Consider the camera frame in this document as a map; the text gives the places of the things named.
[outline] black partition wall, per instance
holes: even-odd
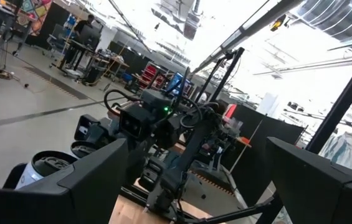
[[[295,144],[304,128],[269,118],[243,105],[237,106],[232,118],[244,123],[240,133],[241,136],[250,139],[249,144],[252,147],[246,148],[231,175],[246,204],[253,206],[271,182],[268,169],[260,156],[261,153],[264,153],[266,138],[276,137],[290,144]],[[235,150],[226,152],[221,161],[222,165],[230,169],[243,148],[244,145],[238,143]]]
[[[128,74],[138,73],[141,75],[141,71],[144,70],[148,62],[151,61],[149,58],[144,57],[143,55],[139,55],[133,50],[129,50],[127,46],[123,48],[123,44],[116,43],[114,41],[110,42],[109,50],[118,55],[120,54],[123,57],[125,63],[129,65],[125,71]],[[111,70],[116,70],[115,66],[118,65],[114,64],[113,66],[114,67],[111,68]]]

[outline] white wall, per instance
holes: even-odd
[[[110,42],[115,38],[117,32],[118,29],[116,29],[116,27],[112,27],[112,29],[109,27],[104,27],[101,32],[101,40],[98,43],[97,50],[107,49]]]

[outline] blue object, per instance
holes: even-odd
[[[127,73],[123,73],[123,74],[121,75],[121,78],[122,78],[123,81],[125,81],[125,82],[131,81],[131,80],[133,79],[133,77],[132,77],[131,75],[127,74]]]
[[[170,90],[170,88],[172,88],[173,86],[175,86],[175,84],[177,84],[177,82],[178,81],[180,81],[181,79],[183,79],[183,75],[182,74],[180,74],[180,73],[175,73],[174,75],[173,75],[173,78],[170,80],[170,82],[169,82],[169,85],[168,85],[168,87],[167,87],[167,89],[166,90]],[[186,80],[186,83],[185,83],[185,85],[184,85],[184,89],[186,89],[186,88],[188,88],[188,86],[191,84],[191,82],[189,81],[189,80]],[[181,83],[173,90],[173,94],[174,95],[178,95],[179,94],[179,92],[180,92],[180,85],[181,85]]]
[[[66,29],[66,36],[69,36],[70,31],[71,31],[71,29],[69,29],[69,28]],[[75,33],[74,32],[70,35],[70,38],[73,38],[73,37],[75,37]]]
[[[70,25],[75,25],[75,23],[76,23],[76,18],[74,17],[74,16],[69,16],[69,18],[68,18],[68,23],[70,24]]]

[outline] workstation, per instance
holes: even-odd
[[[333,137],[352,77],[304,149],[312,127],[285,121],[276,97],[253,108],[226,87],[250,81],[245,36],[299,3],[264,9],[190,69],[137,28],[105,21],[72,38],[94,11],[70,22],[78,11],[53,1],[18,54],[0,42],[0,223],[352,223],[352,166]]]

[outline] power cord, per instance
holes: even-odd
[[[183,192],[184,192],[184,188],[186,186],[186,182],[187,182],[187,178],[188,178],[188,174],[186,172],[182,172],[181,173],[181,188],[178,192],[178,197],[177,197],[177,204],[178,204],[178,207],[180,209],[180,212],[181,212],[181,222],[184,223],[185,222],[185,216],[184,216],[184,210],[183,210],[183,206],[181,205],[181,197],[183,196]]]
[[[180,119],[180,125],[181,125],[182,127],[187,128],[187,129],[191,129],[191,128],[194,128],[195,125],[198,124],[198,122],[202,121],[202,119],[203,119],[202,111],[201,111],[201,109],[199,108],[199,106],[195,103],[195,101],[193,101],[193,100],[191,100],[191,99],[189,99],[189,98],[187,98],[187,97],[185,97],[185,96],[183,96],[183,99],[186,100],[186,101],[188,101],[190,104],[192,104],[192,105],[196,108],[196,111],[198,112],[199,118],[198,118],[198,120],[197,120],[193,125],[188,126],[188,125],[186,125],[185,122],[184,122],[184,119],[186,119],[186,118],[189,116],[188,114],[186,114],[185,116],[183,116],[183,117]]]
[[[133,101],[133,102],[136,102],[136,101],[140,101],[139,98],[135,98],[134,96],[136,95],[133,95],[133,96],[128,96],[126,95],[126,93],[120,91],[120,90],[109,90],[105,93],[105,95],[103,96],[103,103],[105,104],[105,107],[107,107],[108,111],[110,111],[111,113],[113,113],[115,116],[120,116],[120,113],[115,111],[114,109],[112,109],[111,106],[109,106],[108,104],[108,95],[111,94],[111,93],[119,93],[121,94],[123,97],[125,97],[127,100],[129,101]]]

